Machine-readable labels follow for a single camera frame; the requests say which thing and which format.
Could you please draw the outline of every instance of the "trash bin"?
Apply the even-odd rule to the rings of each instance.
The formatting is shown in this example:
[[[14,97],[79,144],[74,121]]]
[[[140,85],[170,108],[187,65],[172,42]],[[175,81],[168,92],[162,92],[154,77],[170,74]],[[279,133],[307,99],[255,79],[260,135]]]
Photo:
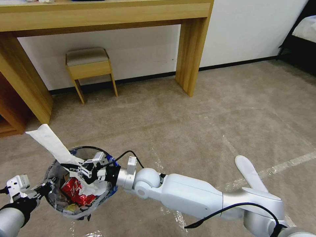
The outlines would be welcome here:
[[[92,159],[97,152],[104,152],[108,163],[114,161],[114,158],[110,156],[106,151],[93,146],[80,146],[69,150],[70,153],[83,160]],[[113,163],[111,166],[119,166],[117,162]],[[102,203],[104,203],[109,197],[111,197],[116,191],[117,186],[112,186],[109,182],[108,190],[96,198],[89,204],[79,205],[74,203],[69,197],[61,190],[64,185],[65,176],[69,172],[64,169],[57,160],[55,160],[51,166],[47,169],[44,179],[49,179],[55,177],[55,188],[53,192],[46,196],[47,202],[58,212],[62,213],[63,216],[83,220],[87,216],[88,220],[90,214]]]

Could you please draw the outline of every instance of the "black baseboard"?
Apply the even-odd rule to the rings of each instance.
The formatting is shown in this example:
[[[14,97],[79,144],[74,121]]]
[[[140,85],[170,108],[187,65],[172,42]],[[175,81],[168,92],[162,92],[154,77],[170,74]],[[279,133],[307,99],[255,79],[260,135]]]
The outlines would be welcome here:
[[[273,59],[276,59],[276,56],[259,58],[259,59],[250,59],[250,60],[227,63],[227,64],[219,64],[219,65],[213,65],[213,66],[200,67],[199,71],[205,71],[205,70],[211,70],[211,69],[217,69],[217,68],[229,67],[229,66],[237,66],[237,65],[249,64],[249,63],[256,63],[256,62],[273,60]]]
[[[272,59],[276,59],[276,56],[259,58],[259,59],[251,59],[251,60],[245,60],[245,61],[234,62],[234,63],[226,63],[226,64],[220,64],[220,65],[200,67],[199,71],[205,71],[205,70],[211,70],[211,69],[217,69],[217,68],[223,68],[223,67],[230,67],[230,66],[237,66],[237,65],[255,63],[255,62],[272,60]],[[168,77],[168,76],[174,76],[174,75],[175,75],[175,71],[164,72],[164,73],[158,73],[158,74],[154,74],[154,75],[132,77],[132,78],[126,78],[126,79],[122,79],[122,80],[117,80],[117,81],[115,81],[115,83],[117,85],[119,85],[119,84],[138,82],[138,81],[144,81],[144,80],[150,80],[150,79]],[[100,83],[94,83],[94,84],[81,86],[81,89],[84,92],[95,91],[95,90],[103,89],[103,88],[112,88],[112,83],[109,81],[109,82],[100,82]],[[74,91],[76,91],[74,87],[67,87],[67,88],[51,90],[51,91],[49,91],[49,93],[51,95],[55,95],[55,94],[62,94],[62,93],[68,93],[68,92],[74,92]]]

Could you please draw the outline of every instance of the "table leg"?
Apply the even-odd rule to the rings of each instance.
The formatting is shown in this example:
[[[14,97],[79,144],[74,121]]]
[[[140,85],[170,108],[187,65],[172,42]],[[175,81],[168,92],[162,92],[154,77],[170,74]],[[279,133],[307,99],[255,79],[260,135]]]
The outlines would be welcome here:
[[[210,16],[186,19],[181,24],[175,79],[190,97],[197,81],[209,20]]]
[[[0,33],[0,72],[41,123],[48,123],[53,98],[11,32]]]

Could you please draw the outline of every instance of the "wooden desk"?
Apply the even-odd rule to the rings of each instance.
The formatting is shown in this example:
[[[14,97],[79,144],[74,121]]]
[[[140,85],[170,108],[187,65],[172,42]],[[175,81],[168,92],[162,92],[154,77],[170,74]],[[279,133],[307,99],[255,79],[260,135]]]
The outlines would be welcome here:
[[[1,5],[0,72],[39,121],[48,123],[53,99],[17,37],[181,24],[175,78],[192,97],[213,1],[56,0]]]

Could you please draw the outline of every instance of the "wooden stool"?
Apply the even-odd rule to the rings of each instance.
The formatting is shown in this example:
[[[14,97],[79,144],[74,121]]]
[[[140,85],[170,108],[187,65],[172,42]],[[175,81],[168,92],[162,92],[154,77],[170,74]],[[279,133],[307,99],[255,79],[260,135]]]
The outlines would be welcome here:
[[[66,53],[66,67],[79,94],[85,103],[79,79],[110,74],[115,96],[118,96],[110,58],[103,48],[81,49]]]

